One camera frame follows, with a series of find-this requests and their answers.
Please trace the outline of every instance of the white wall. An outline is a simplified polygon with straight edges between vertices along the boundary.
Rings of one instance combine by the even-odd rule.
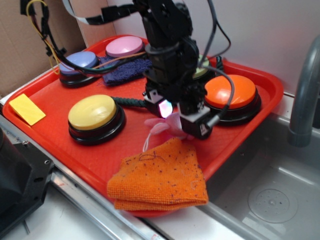
[[[107,0],[109,6],[130,0]],[[184,0],[192,22],[192,38],[200,52],[212,27],[206,0]],[[218,20],[232,41],[223,57],[271,73],[287,92],[295,93],[303,62],[314,38],[320,34],[320,0],[214,0]],[[114,22],[116,33],[145,37],[138,13]],[[227,41],[216,34],[211,54]]]

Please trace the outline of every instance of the blue cloth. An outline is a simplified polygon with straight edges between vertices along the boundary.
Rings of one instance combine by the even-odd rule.
[[[101,63],[106,63],[114,59],[111,56],[101,57]],[[117,86],[121,84],[128,83],[135,79],[140,79],[143,77],[143,72],[150,69],[152,63],[149,59],[135,59],[133,61],[127,62],[119,66],[116,70],[107,73],[103,76],[105,85],[107,86]]]

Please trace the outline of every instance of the gray pipe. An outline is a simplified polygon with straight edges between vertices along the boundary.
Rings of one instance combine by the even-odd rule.
[[[320,35],[309,48],[297,85],[287,136],[291,145],[309,145],[319,92]]]

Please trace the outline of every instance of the metal sink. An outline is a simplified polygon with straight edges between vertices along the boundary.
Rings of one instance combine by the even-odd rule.
[[[320,131],[298,148],[270,115],[207,181],[200,209],[244,239],[320,239]]]

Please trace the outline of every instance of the red tray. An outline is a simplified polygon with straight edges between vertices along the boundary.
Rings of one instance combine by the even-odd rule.
[[[115,36],[102,40],[87,51],[97,56],[105,55],[106,45]],[[205,179],[209,179],[227,160],[237,147],[268,116],[283,96],[283,86],[278,78],[249,67],[224,61],[227,74],[237,74],[251,79],[261,96],[261,111],[247,124],[239,126],[215,126],[206,140],[194,139],[198,162]],[[105,94],[113,97],[143,99],[145,79],[138,79],[121,86],[106,87],[102,79],[81,88],[63,87],[57,75],[50,71],[16,92],[4,105],[4,116],[39,143],[44,149],[76,173],[104,197],[107,196],[107,182],[120,169],[121,159],[142,152],[150,129],[144,125],[146,119],[155,118],[146,109],[124,108],[127,118],[123,131],[113,140],[96,145],[77,144],[68,132],[68,113],[81,99]],[[46,117],[33,126],[24,122],[9,106],[8,102],[22,93],[26,94]],[[162,144],[170,136],[165,133],[152,136],[149,148]],[[135,211],[137,217],[165,215],[166,211]]]

